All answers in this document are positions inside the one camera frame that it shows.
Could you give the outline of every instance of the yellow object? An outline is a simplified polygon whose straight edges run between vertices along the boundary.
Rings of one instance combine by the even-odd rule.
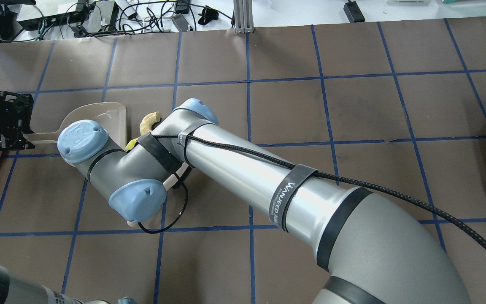
[[[160,121],[160,112],[153,112],[149,113],[143,117],[140,123],[140,135],[143,135],[153,129],[153,125]],[[129,141],[127,146],[125,147],[126,150],[131,150],[136,146],[137,138]]]

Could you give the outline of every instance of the power adapter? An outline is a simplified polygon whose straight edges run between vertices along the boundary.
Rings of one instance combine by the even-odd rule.
[[[348,2],[345,3],[344,10],[350,23],[365,22],[365,17],[363,17],[363,13],[359,9],[357,2],[348,0]]]

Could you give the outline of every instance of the white floor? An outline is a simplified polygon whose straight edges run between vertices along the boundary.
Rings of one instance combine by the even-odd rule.
[[[486,16],[486,0],[457,0],[451,4],[443,4],[442,0],[420,0],[420,2],[397,2],[396,0],[357,0],[357,4],[366,21],[395,21],[413,19],[441,19]],[[286,27],[291,25],[308,25],[324,23],[348,23],[343,11],[347,0],[254,0],[253,20],[255,27]],[[233,1],[231,0],[192,0],[193,4],[208,5],[227,15],[232,15]],[[160,13],[161,4],[150,4],[155,14]],[[194,8],[196,19],[201,12]],[[147,17],[146,5],[138,8],[139,17]],[[185,16],[189,24],[193,25],[192,16]],[[164,28],[177,31],[170,20],[164,22]],[[220,17],[218,21],[197,30],[229,29],[230,21]],[[73,33],[67,26],[62,27],[64,37],[72,37]],[[35,37],[36,31],[23,31],[16,40],[26,40]],[[61,39],[59,30],[52,29],[45,37],[46,40]]]

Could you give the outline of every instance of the metal post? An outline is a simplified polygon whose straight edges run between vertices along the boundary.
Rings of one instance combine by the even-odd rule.
[[[234,0],[234,21],[236,33],[254,32],[252,0]]]

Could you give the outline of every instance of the gray robotic arm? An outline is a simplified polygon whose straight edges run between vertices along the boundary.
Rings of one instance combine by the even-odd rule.
[[[331,274],[316,304],[470,302],[437,242],[386,198],[360,187],[345,190],[311,176],[314,169],[303,165],[287,169],[207,141],[276,157],[220,128],[211,110],[195,99],[128,153],[93,121],[66,128],[58,148],[131,222],[160,209],[166,199],[162,181],[182,163],[203,171],[314,250],[318,265]]]

